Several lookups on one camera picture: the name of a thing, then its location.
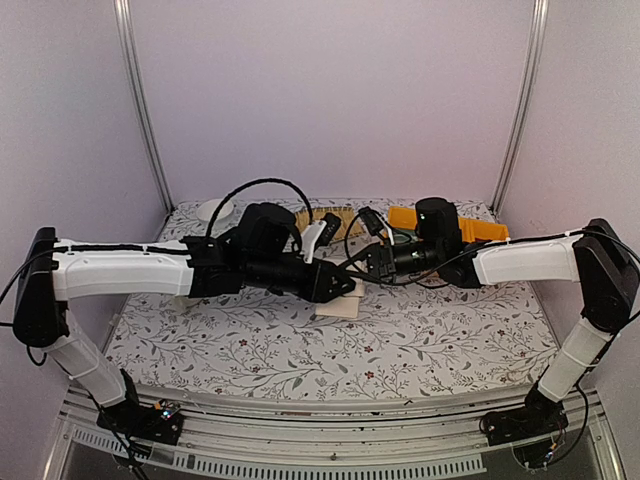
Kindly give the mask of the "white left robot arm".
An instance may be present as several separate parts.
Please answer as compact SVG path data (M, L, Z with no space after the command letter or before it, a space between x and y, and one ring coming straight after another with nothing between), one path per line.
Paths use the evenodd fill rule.
M251 286L328 303L356 287L345 268L314 256L335 223L326 216L298 230L292 212L263 202L247 206L239 223L216 238L82 244L43 227L15 276L13 334L51 356L101 407L133 408L131 380L82 331L70 300L138 293L210 298Z

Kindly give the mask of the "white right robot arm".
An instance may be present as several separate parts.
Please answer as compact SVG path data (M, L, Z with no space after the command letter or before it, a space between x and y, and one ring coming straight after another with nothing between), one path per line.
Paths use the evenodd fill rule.
M602 218L579 230L543 237L467 242L453 203L440 197L421 199L415 216L414 241L394 245L393 236L387 234L349 254L343 268L389 286L398 285L402 276L432 274L466 289L508 282L579 284L583 299L579 319L528 395L531 408L563 400L638 316L633 306L639 291L639 256Z

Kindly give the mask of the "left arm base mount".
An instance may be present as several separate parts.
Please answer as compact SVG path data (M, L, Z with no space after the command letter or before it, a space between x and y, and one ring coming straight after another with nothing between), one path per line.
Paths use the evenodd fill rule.
M124 400L116 405L101 408L97 425L105 430L123 434L127 438L176 446L184 420L179 408L165 401L161 401L159 407L141 404L135 384L130 378L126 378Z

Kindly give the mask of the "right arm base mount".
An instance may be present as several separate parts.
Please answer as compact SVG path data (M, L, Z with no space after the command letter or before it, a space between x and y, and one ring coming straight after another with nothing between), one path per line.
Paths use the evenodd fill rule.
M550 433L561 433L569 425L561 401L543 395L535 383L524 399L524 405L486 413L479 430L490 446L511 443Z

